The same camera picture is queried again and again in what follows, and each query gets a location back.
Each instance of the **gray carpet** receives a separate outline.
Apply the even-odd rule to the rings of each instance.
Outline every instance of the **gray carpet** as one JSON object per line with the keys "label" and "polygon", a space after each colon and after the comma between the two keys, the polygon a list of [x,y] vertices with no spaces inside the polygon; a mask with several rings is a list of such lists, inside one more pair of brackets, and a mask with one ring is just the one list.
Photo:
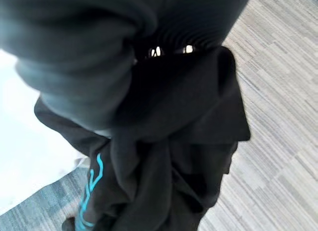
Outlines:
{"label": "gray carpet", "polygon": [[[318,230],[317,15],[317,0],[251,0],[228,37],[252,140],[240,145],[200,231]],[[85,172],[1,216],[0,231],[59,231]]]}

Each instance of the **gray long sleeve shirt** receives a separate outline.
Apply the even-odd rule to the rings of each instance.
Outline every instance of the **gray long sleeve shirt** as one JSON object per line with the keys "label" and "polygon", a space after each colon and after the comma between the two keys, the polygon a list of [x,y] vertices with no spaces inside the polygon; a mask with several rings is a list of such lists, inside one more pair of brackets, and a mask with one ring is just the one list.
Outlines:
{"label": "gray long sleeve shirt", "polygon": [[130,40],[155,31],[163,0],[0,0],[1,48],[56,114],[103,130],[130,86]]}

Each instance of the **black fabric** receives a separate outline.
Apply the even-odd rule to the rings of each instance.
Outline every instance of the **black fabric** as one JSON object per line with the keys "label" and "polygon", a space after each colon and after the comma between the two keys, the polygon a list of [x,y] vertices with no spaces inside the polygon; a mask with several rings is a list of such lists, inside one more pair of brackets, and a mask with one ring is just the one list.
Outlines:
{"label": "black fabric", "polygon": [[135,58],[156,46],[166,54],[220,46],[247,1],[0,0],[0,47],[18,57],[19,75],[52,111],[104,130]]}
{"label": "black fabric", "polygon": [[197,230],[238,141],[250,137],[235,60],[224,47],[134,66],[111,140],[55,115],[41,99],[35,114],[90,156],[76,231]]}

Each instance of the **white surface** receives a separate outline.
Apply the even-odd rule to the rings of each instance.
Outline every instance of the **white surface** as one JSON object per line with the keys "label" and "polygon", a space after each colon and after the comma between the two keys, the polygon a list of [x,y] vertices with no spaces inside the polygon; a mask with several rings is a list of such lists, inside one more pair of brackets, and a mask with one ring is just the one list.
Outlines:
{"label": "white surface", "polygon": [[0,50],[0,215],[74,170],[84,155],[33,113],[38,92]]}

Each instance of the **gray sleeve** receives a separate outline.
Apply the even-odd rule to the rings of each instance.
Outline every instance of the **gray sleeve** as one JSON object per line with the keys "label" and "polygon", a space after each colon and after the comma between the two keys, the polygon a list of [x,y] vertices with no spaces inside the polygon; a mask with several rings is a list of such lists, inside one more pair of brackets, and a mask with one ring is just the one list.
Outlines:
{"label": "gray sleeve", "polygon": [[130,86],[129,41],[155,30],[142,0],[1,0],[1,47],[56,114],[103,130]]}

